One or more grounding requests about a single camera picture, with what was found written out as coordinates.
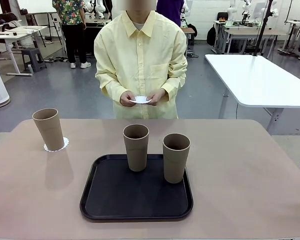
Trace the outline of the person's left hand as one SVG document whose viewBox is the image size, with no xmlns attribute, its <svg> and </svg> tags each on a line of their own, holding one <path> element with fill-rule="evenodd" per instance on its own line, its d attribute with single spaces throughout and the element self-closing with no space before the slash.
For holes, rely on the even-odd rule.
<svg viewBox="0 0 300 240">
<path fill-rule="evenodd" d="M 159 88 L 157 90 L 154 90 L 150 93 L 150 95 L 147 96 L 146 100 L 148 101 L 148 105 L 156 106 L 161 98 L 163 98 L 166 94 L 166 91 L 163 88 Z"/>
</svg>

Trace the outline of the person's right hand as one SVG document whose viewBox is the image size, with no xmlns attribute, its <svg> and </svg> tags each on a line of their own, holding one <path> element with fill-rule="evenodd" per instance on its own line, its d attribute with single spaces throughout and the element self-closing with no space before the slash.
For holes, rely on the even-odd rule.
<svg viewBox="0 0 300 240">
<path fill-rule="evenodd" d="M 125 91 L 120 96 L 120 104 L 124 107 L 133 107 L 136 105 L 135 103 L 135 96 L 131 91 Z"/>
</svg>

